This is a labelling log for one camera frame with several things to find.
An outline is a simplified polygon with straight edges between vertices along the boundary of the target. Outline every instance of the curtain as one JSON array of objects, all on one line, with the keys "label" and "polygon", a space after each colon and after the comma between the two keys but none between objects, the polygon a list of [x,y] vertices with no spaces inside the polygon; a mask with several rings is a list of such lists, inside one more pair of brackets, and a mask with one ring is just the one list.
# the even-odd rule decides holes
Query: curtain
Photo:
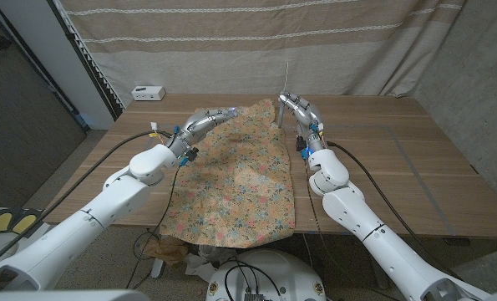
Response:
[{"label": "curtain", "polygon": [[401,95],[464,0],[60,0],[128,101],[170,94]]}]

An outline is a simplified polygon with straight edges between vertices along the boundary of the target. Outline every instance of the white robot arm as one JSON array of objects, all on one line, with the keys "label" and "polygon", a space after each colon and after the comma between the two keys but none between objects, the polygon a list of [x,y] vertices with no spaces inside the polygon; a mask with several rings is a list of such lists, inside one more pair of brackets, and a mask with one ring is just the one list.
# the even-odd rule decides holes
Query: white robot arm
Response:
[{"label": "white robot arm", "polygon": [[21,252],[0,261],[0,291],[38,291],[55,286],[64,269],[115,220],[140,208],[151,187],[164,178],[178,159],[194,160],[191,145],[207,131],[236,115],[234,109],[207,110],[192,115],[166,145],[156,145],[131,159],[104,183],[91,202]]},{"label": "white robot arm", "polygon": [[324,211],[354,234],[385,273],[410,301],[485,300],[489,294],[426,263],[365,203],[362,192],[349,180],[347,168],[322,138],[322,117],[313,104],[286,91],[279,100],[298,119],[299,136],[306,139],[302,156],[315,174],[310,187],[322,196]]}]

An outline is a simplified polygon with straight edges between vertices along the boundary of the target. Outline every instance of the small white box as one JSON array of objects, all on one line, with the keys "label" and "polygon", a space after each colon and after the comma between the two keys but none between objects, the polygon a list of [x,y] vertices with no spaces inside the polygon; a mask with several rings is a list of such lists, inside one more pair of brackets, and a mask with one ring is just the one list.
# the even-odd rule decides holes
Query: small white box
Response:
[{"label": "small white box", "polygon": [[165,89],[162,86],[136,86],[131,94],[135,100],[161,100]]}]

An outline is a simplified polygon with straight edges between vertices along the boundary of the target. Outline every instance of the floral cloth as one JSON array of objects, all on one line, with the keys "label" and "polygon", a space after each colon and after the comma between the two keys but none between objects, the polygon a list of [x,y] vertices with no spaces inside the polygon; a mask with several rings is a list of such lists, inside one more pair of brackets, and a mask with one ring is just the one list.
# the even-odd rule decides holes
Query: floral cloth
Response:
[{"label": "floral cloth", "polygon": [[199,142],[181,167],[160,233],[217,247],[254,247],[289,237],[295,227],[289,155],[270,99]]}]

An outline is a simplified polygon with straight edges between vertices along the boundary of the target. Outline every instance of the wire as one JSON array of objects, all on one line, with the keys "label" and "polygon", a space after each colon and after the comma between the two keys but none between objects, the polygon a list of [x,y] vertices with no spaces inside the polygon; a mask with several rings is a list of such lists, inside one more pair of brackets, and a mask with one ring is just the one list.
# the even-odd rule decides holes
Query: wire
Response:
[{"label": "wire", "polygon": [[224,287],[226,288],[226,293],[228,294],[228,297],[230,298],[230,301],[234,301],[233,300],[233,297],[231,297],[231,293],[230,293],[230,290],[228,289],[228,274],[233,271],[234,269],[236,268],[241,268],[241,267],[247,267],[247,268],[254,268],[256,271],[258,271],[259,273],[262,273],[263,275],[265,275],[265,277],[267,277],[272,285],[274,286],[274,289],[276,290],[276,292],[278,293],[278,297],[280,297],[280,300],[283,301],[283,298],[281,297],[281,293],[280,293],[280,290],[278,289],[278,287],[276,286],[276,284],[274,283],[274,281],[272,280],[272,278],[267,275],[265,272],[263,272],[260,268],[257,268],[257,267],[254,267],[250,264],[246,264],[246,263],[243,263],[243,265],[236,265],[235,267],[233,268],[230,268],[227,272],[226,272],[226,275],[224,277]]},{"label": "wire", "polygon": [[352,283],[355,283],[357,286],[361,287],[361,288],[366,288],[374,293],[378,293],[382,296],[384,296],[385,298],[388,298],[388,299],[391,299],[391,300],[396,300],[396,301],[399,301],[397,298],[394,298],[394,297],[391,297],[385,293],[382,293],[380,291],[378,291],[377,289],[374,289],[374,288],[370,288],[366,285],[363,285],[362,283],[356,281],[355,279],[353,279],[348,273],[347,271],[339,264],[337,263],[337,261],[333,258],[332,254],[330,253],[330,250],[328,249],[326,243],[324,242],[324,237],[322,236],[322,232],[321,232],[321,226],[318,224],[318,218],[317,218],[317,213],[315,212],[315,206],[313,205],[313,199],[312,199],[312,193],[311,193],[311,188],[309,186],[309,173],[307,172],[307,161],[304,160],[305,162],[305,166],[306,166],[306,184],[307,184],[307,194],[309,196],[309,201],[311,202],[312,204],[312,210],[313,210],[313,215],[315,216],[315,222],[317,223],[317,230],[318,230],[318,235],[321,237],[321,241],[322,241],[322,246],[324,248],[324,250],[326,251],[328,257],[330,258],[330,260],[332,260],[332,263],[337,267],[337,269],[339,269],[339,271],[344,274],[348,280],[350,280]]},{"label": "wire", "polygon": [[380,196],[382,197],[382,199],[385,201],[385,203],[388,205],[389,209],[391,209],[391,212],[395,215],[395,217],[397,217],[397,219],[400,221],[400,223],[402,223],[402,225],[406,228],[406,230],[408,230],[409,234],[413,237],[413,239],[418,243],[418,245],[436,262],[438,263],[443,269],[445,269],[445,271],[447,271],[450,276],[454,277],[454,278],[457,278],[458,280],[462,280],[462,278],[455,272],[453,271],[451,268],[447,267],[446,265],[444,265],[439,259],[437,259],[437,257],[435,257],[427,248],[426,246],[423,245],[423,243],[418,239],[417,235],[415,234],[415,232],[412,230],[411,227],[408,226],[408,224],[404,221],[404,219],[400,216],[400,214],[398,214],[397,210],[393,207],[393,205],[391,204],[391,202],[389,201],[389,199],[385,196],[385,194],[383,194],[383,191],[382,189],[380,189],[380,187],[378,186],[378,184],[376,183],[376,181],[374,180],[374,178],[371,176],[371,174],[368,172],[367,168],[365,168],[365,166],[362,164],[362,162],[360,162],[352,153],[350,153],[350,151],[346,150],[344,147],[340,146],[339,144],[337,143],[334,143],[334,142],[331,142],[331,141],[327,141],[327,144],[328,146],[333,146],[333,147],[337,147],[339,150],[341,150],[342,152],[344,152],[345,154],[347,154],[349,157],[352,158],[352,160],[354,160],[358,165],[359,167],[361,167],[361,169],[363,170],[363,172],[365,172],[365,174],[367,175],[368,179],[371,181],[371,183],[374,185],[374,188],[376,188],[376,190],[378,191],[378,193],[380,194]]},{"label": "wire", "polygon": [[237,258],[235,258],[235,261],[237,262],[237,266],[238,266],[238,267],[239,267],[239,269],[241,270],[242,277],[244,277],[244,278],[245,278],[245,281],[246,281],[246,286],[248,286],[248,288],[250,289],[250,292],[251,292],[251,287],[250,287],[250,284],[248,283],[248,279],[246,278],[245,273],[242,271],[242,268],[241,268],[241,263],[239,263],[239,261],[237,260]]},{"label": "wire", "polygon": [[[170,190],[170,199],[168,200],[168,204],[166,205],[165,212],[163,212],[163,216],[161,217],[161,219],[157,223],[157,226],[155,226],[154,231],[152,231],[152,233],[155,233],[155,231],[157,231],[157,229],[159,228],[159,225],[163,222],[163,219],[165,219],[166,213],[168,212],[168,207],[170,207],[170,203],[172,202],[172,196],[174,195],[175,179],[178,177],[178,172],[180,172],[180,168],[181,168],[181,166],[178,166],[178,170],[175,171],[174,180],[172,181],[172,189]],[[152,238],[152,236],[150,235],[150,237],[148,237],[148,240],[146,241],[146,244],[142,247],[142,250],[140,251],[139,259],[137,260],[137,263],[134,265],[133,272],[131,272],[131,277],[129,277],[129,281],[128,281],[128,284],[125,286],[125,289],[129,288],[129,285],[131,284],[131,281],[133,280],[134,274],[137,271],[137,267],[139,266],[139,263],[142,260],[142,255],[144,255],[145,248],[146,248],[146,246],[148,246],[148,242],[150,242],[151,238]],[[146,275],[146,277],[144,277],[142,280],[140,280],[139,285],[142,282],[144,282],[147,278],[148,278],[148,275]]]},{"label": "wire", "polygon": [[307,244],[306,234],[302,233],[302,238],[304,238],[304,243],[306,244],[307,255],[309,256],[309,265],[313,268],[312,252],[309,250],[309,245]]},{"label": "wire", "polygon": [[[249,265],[248,263],[245,263],[245,262],[242,262],[241,260],[238,260],[238,259],[237,259],[237,256],[233,256],[233,258],[235,259],[235,262],[236,262],[236,263],[242,263],[242,264],[245,264],[245,265]],[[254,279],[256,280],[256,293],[259,293],[259,283],[258,283],[258,281],[257,281],[256,272],[254,272],[254,269],[253,269],[253,268],[251,268],[251,267],[248,267],[248,268],[251,270],[251,273],[254,275]]]},{"label": "wire", "polygon": [[169,132],[165,132],[164,130],[158,130],[157,133],[163,135],[166,138],[169,138],[169,139],[172,138],[172,134]]},{"label": "wire", "polygon": [[148,279],[148,277],[151,275],[151,272],[149,272],[146,277],[142,278],[134,287],[133,289],[137,289],[142,283],[144,283],[146,281],[146,279]]},{"label": "wire", "polygon": [[117,145],[115,145],[104,156],[102,156],[92,167],[90,167],[87,170],[87,172],[85,172],[50,208],[44,210],[42,212],[42,214],[40,215],[40,217],[36,221],[34,221],[31,225],[29,225],[29,227],[27,229],[25,229],[20,234],[18,234],[12,241],[10,241],[4,248],[2,248],[0,250],[0,257],[4,253],[6,253],[11,247],[13,247],[16,244],[16,242],[18,242],[20,239],[22,239],[22,237],[25,237],[26,235],[28,235],[28,233],[31,231],[31,229],[34,229],[40,222],[42,222],[42,220],[49,213],[51,213],[55,208],[57,208],[64,201],[64,199],[66,199],[66,197],[68,197],[70,195],[70,193],[72,193],[72,191],[74,191],[75,188],[77,188],[77,186],[79,186],[79,184],[81,184],[81,182],[83,182],[83,180],[86,179],[87,176],[89,176],[92,173],[92,171],[94,171],[96,169],[96,167],[98,167],[103,161],[105,161],[105,159],[107,159],[107,157],[109,157],[114,151],[116,151],[122,145],[124,145],[124,144],[126,144],[126,143],[128,143],[136,138],[142,137],[144,135],[149,135],[151,133],[154,133],[154,131],[148,130],[146,132],[143,132],[143,133],[140,133],[137,135],[132,135],[130,138],[127,138],[127,139],[123,140],[122,142],[118,143]]},{"label": "wire", "polygon": [[159,237],[157,236],[157,234],[153,233],[153,232],[152,232],[152,231],[150,231],[149,229],[146,229],[146,232],[144,232],[144,233],[140,234],[140,235],[137,237],[137,239],[135,239],[135,240],[134,240],[134,242],[133,242],[133,255],[134,255],[134,257],[135,257],[135,258],[139,258],[139,255],[138,255],[137,253],[135,253],[135,252],[134,252],[134,250],[138,247],[138,246],[137,246],[137,242],[139,242],[139,239],[140,239],[141,237],[143,237],[144,235],[146,235],[146,234],[149,234],[149,235],[151,235],[151,236],[155,237],[155,239],[159,240]]}]

